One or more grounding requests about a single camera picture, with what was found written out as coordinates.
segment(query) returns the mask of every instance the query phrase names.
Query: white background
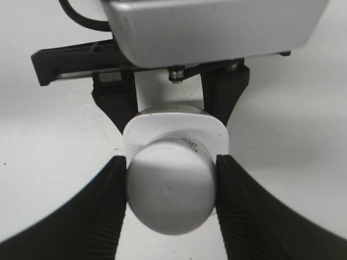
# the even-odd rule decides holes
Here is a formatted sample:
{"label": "white background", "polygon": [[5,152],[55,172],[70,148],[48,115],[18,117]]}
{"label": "white background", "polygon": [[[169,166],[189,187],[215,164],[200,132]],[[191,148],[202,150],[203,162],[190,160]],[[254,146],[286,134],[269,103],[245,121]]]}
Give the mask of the white background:
{"label": "white background", "polygon": [[[93,0],[74,0],[103,18]],[[347,238],[347,2],[332,0],[308,45],[291,57],[249,59],[251,82],[230,118],[232,155],[276,197]],[[93,103],[90,79],[40,87],[30,55],[105,40],[74,24],[57,1],[0,1],[0,241],[66,202],[122,154],[120,133]],[[202,106],[199,78],[172,85],[137,75],[141,108]],[[226,259],[216,216],[168,237],[127,211],[117,259]]]}

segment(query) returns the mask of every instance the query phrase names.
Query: ribbed rubber pad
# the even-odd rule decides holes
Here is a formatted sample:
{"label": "ribbed rubber pad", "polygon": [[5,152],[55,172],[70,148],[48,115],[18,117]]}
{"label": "ribbed rubber pad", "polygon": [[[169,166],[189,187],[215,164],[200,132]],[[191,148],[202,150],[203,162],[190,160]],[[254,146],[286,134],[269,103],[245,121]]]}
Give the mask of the ribbed rubber pad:
{"label": "ribbed rubber pad", "polygon": [[217,158],[217,215],[229,260],[347,259],[347,241],[262,188],[231,156]]}
{"label": "ribbed rubber pad", "polygon": [[0,244],[1,260],[114,260],[126,208],[126,161],[114,157],[74,198]]}

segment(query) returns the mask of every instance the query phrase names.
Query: white cylindrical object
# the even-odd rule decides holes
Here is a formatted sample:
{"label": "white cylindrical object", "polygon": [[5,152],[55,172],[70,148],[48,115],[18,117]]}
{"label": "white cylindrical object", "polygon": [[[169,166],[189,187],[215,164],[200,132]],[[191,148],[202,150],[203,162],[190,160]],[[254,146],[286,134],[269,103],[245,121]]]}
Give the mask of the white cylindrical object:
{"label": "white cylindrical object", "polygon": [[131,161],[127,196],[149,228],[180,235],[199,227],[215,202],[215,166],[197,141],[176,135],[145,146]]}

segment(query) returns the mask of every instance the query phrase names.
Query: black cable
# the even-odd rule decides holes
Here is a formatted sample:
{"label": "black cable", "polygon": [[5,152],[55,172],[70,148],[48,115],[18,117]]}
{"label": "black cable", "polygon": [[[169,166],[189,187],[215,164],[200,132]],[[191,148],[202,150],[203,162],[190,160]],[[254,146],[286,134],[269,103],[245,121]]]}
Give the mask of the black cable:
{"label": "black cable", "polygon": [[96,31],[111,31],[110,25],[106,21],[97,21],[76,12],[75,9],[70,5],[68,0],[59,0],[59,3],[64,10],[65,14],[70,17],[75,23],[86,27],[88,29],[96,30]]}

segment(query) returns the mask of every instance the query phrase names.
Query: metal screw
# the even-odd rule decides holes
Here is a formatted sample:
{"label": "metal screw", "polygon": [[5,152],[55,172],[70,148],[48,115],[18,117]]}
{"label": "metal screw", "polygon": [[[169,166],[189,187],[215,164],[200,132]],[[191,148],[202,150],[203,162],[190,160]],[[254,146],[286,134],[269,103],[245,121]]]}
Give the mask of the metal screw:
{"label": "metal screw", "polygon": [[228,71],[229,72],[234,72],[235,70],[237,70],[239,67],[239,62],[238,61],[235,61],[235,63],[231,64],[229,67],[228,67]]}
{"label": "metal screw", "polygon": [[170,70],[169,71],[169,79],[173,84],[180,84],[183,81],[180,80],[184,76],[184,70]]}

